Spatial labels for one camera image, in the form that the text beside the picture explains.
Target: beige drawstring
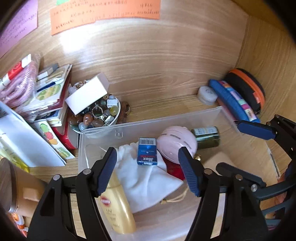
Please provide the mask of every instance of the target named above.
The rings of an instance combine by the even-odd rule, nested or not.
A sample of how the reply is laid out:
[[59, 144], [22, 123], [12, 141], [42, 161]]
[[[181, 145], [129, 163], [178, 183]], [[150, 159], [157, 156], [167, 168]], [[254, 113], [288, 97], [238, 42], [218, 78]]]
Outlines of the beige drawstring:
[[168, 199], [168, 200], [164, 198], [163, 200], [160, 201], [160, 204], [165, 204], [167, 202], [180, 202], [185, 198], [186, 193], [188, 192], [188, 190], [189, 190], [189, 186], [187, 186], [185, 191], [182, 194], [180, 194], [179, 196], [174, 197], [172, 199]]

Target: orange sticky note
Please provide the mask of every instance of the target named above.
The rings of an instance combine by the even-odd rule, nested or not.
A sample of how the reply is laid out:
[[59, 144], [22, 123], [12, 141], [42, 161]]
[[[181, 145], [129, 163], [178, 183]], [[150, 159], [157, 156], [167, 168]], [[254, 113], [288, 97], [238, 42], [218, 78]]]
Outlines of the orange sticky note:
[[50, 10], [51, 34], [100, 19], [159, 17], [160, 0], [72, 0]]

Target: white jar lid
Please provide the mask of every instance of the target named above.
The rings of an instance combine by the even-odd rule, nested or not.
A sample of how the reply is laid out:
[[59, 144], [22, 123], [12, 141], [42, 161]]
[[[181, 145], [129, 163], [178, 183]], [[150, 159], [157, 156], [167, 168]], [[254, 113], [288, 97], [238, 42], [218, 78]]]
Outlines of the white jar lid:
[[218, 98], [215, 91], [211, 87], [208, 87], [206, 85], [199, 88], [197, 97], [202, 103], [206, 105], [213, 105]]

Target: barcode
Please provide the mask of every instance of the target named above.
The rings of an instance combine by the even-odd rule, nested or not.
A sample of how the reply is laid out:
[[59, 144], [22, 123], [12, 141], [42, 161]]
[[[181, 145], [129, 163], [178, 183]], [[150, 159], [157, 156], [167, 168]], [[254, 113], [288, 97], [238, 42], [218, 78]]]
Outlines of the barcode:
[[139, 138], [140, 145], [156, 145], [155, 138]]

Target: plastic storage box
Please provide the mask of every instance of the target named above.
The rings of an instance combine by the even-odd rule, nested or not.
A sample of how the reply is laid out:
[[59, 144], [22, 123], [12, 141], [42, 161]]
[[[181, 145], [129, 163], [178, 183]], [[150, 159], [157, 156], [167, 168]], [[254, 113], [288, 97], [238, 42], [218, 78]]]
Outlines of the plastic storage box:
[[[104, 156], [109, 147], [118, 148], [124, 144], [137, 142], [139, 137], [157, 138], [165, 128], [175, 125], [185, 126], [189, 130], [216, 126], [220, 132], [220, 145], [215, 148], [198, 150], [202, 161], [207, 160], [219, 151], [223, 151], [237, 167], [254, 173], [254, 165], [258, 160], [254, 156], [246, 136], [237, 130], [222, 107], [84, 130], [80, 137], [78, 171], [91, 168], [96, 160], [100, 160]], [[182, 193], [183, 190], [182, 187], [179, 188], [176, 191], [179, 191], [179, 193], [175, 193], [174, 196]], [[137, 231], [133, 234], [117, 234], [105, 219], [100, 207], [99, 211], [112, 240], [166, 241], [187, 235], [195, 217], [199, 200], [193, 193], [188, 192], [183, 201], [158, 204], [135, 213]]]

